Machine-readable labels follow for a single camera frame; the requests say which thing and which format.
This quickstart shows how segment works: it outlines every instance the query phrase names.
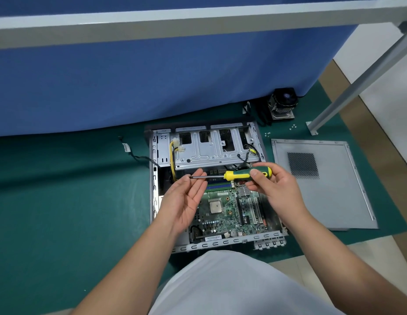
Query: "person's left hand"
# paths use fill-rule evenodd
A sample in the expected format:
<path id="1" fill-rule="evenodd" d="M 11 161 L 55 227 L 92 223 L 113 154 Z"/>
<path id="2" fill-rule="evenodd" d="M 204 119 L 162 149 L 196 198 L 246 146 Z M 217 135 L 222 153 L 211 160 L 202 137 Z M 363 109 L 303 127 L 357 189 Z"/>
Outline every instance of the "person's left hand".
<path id="1" fill-rule="evenodd" d="M 201 168 L 193 175 L 206 175 Z M 171 227 L 177 237 L 188 228 L 195 216 L 197 206 L 208 182 L 204 179 L 190 179 L 184 175 L 171 185 L 163 197 L 155 222 Z"/>

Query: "blue partition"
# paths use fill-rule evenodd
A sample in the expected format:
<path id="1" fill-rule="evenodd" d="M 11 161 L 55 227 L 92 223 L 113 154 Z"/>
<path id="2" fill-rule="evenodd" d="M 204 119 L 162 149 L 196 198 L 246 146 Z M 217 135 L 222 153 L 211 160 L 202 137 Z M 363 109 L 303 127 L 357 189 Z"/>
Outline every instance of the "blue partition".
<path id="1" fill-rule="evenodd" d="M 343 0 L 0 0 L 0 16 L 324 1 Z M 0 50 L 0 136 L 147 121 L 280 87 L 304 95 L 354 28 Z"/>

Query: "sticker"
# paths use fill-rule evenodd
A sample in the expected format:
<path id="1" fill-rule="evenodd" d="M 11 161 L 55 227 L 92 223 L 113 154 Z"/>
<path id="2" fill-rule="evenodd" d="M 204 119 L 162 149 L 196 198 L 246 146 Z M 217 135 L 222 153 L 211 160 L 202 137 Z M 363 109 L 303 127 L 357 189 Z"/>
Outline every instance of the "sticker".
<path id="1" fill-rule="evenodd" d="M 125 152 L 131 152 L 130 147 L 128 144 L 122 142 L 123 147 L 125 148 Z"/>
<path id="2" fill-rule="evenodd" d="M 222 236 L 207 236 L 205 241 L 215 241 L 215 240 L 222 240 Z"/>

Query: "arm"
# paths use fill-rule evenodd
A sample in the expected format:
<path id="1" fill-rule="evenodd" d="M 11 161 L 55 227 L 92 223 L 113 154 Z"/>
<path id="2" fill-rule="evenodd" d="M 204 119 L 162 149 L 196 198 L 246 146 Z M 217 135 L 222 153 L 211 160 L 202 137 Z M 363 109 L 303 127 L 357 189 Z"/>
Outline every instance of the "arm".
<path id="1" fill-rule="evenodd" d="M 175 241 L 191 223 L 207 184 L 187 175 L 176 181 L 152 224 L 72 315 L 147 314 Z"/>
<path id="2" fill-rule="evenodd" d="M 407 314 L 407 296 L 357 257 L 306 209 L 296 179 L 273 163 L 269 180 L 260 171 L 250 172 L 250 190 L 268 196 L 283 223 L 290 229 L 334 306 L 348 315 Z"/>

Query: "screwdriver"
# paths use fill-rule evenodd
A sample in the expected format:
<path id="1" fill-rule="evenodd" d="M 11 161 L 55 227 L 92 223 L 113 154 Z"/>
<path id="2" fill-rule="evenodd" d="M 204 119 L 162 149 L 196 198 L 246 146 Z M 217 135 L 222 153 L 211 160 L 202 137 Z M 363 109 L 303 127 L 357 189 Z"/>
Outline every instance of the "screwdriver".
<path id="1" fill-rule="evenodd" d="M 270 178 L 272 176 L 272 169 L 265 166 L 253 167 L 249 169 L 237 170 L 237 171 L 226 171 L 224 175 L 200 175 L 200 176 L 190 176 L 193 179 L 199 178 L 224 178 L 227 181 L 231 181 L 234 179 L 249 179 L 250 177 L 250 170 L 256 169 L 262 172 L 265 177 Z"/>

